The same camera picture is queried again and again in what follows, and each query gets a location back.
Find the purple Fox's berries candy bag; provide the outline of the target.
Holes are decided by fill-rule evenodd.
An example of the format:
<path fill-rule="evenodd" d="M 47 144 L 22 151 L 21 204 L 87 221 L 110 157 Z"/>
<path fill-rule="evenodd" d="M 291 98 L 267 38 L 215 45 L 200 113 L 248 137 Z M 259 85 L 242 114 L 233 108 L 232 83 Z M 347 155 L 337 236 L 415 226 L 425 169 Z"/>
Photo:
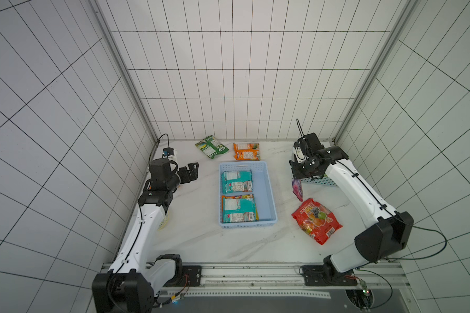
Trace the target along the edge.
<path fill-rule="evenodd" d="M 302 180 L 301 179 L 294 179 L 292 180 L 292 191 L 296 198 L 300 201 L 304 201 L 304 193 L 302 188 Z"/>

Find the teal candy bag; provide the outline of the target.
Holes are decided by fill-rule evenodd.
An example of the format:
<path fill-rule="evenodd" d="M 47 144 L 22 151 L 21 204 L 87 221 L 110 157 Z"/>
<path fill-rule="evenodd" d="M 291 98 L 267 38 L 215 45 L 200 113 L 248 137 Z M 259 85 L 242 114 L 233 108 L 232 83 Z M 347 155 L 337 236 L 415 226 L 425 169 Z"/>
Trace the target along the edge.
<path fill-rule="evenodd" d="M 259 220 L 255 199 L 221 198 L 221 221 L 225 224 L 257 222 Z"/>
<path fill-rule="evenodd" d="M 221 175 L 223 194 L 252 192 L 253 178 L 250 171 L 225 171 Z"/>

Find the orange Fox's fruits candy bag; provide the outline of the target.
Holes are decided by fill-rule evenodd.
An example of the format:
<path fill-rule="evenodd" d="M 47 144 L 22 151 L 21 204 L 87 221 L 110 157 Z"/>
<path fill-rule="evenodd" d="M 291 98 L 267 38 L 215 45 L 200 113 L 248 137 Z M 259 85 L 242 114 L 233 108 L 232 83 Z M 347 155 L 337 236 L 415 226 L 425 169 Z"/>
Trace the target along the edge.
<path fill-rule="evenodd" d="M 243 194 L 243 195 L 237 195 L 237 196 L 222 196 L 222 199 L 247 199 L 253 201 L 254 195 L 253 194 Z"/>

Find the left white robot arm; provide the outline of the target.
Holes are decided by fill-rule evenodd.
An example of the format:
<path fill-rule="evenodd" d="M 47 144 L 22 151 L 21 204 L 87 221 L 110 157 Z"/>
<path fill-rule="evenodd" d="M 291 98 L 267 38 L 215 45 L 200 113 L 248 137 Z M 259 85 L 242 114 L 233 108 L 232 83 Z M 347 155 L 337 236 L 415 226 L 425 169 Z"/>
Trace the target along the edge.
<path fill-rule="evenodd" d="M 127 240 L 109 270 L 96 275 L 92 282 L 97 312 L 151 312 L 160 290 L 184 279 L 180 255 L 161 255 L 154 263 L 148 263 L 148 256 L 174 193 L 181 184 L 198 179 L 198 163 L 179 167 L 175 160 L 155 159 L 149 171 Z"/>

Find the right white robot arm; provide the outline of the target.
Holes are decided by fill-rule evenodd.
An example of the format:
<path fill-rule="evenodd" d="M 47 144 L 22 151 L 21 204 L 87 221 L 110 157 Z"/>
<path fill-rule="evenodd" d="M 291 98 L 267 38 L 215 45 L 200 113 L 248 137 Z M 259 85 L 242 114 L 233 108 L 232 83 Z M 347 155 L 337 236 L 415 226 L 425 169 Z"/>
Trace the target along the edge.
<path fill-rule="evenodd" d="M 324 259 L 329 280 L 348 275 L 357 267 L 391 256 L 406 248 L 414 224 L 412 216 L 386 203 L 355 169 L 338 146 L 325 147 L 316 134 L 301 136 L 294 144 L 291 165 L 295 179 L 327 176 L 354 205 L 366 229 L 352 244 Z"/>

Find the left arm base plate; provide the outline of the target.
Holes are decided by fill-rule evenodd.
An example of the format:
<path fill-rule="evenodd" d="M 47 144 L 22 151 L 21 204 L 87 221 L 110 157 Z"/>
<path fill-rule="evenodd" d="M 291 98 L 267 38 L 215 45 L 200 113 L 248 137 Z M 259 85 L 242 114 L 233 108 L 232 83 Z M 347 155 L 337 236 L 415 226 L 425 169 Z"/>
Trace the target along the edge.
<path fill-rule="evenodd" d="M 172 287 L 199 287 L 201 285 L 201 278 L 201 266 L 183 266 L 182 276 L 172 284 Z"/>

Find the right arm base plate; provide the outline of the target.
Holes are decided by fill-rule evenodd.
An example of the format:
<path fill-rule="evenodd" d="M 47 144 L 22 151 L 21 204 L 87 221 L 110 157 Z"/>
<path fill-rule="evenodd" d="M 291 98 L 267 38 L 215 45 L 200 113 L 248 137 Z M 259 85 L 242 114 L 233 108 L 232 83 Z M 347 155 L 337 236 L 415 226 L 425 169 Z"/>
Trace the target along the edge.
<path fill-rule="evenodd" d="M 306 286 L 354 287 L 358 285 L 357 280 L 352 277 L 352 271 L 339 273 L 328 265 L 301 266 L 299 274 L 303 276 Z"/>

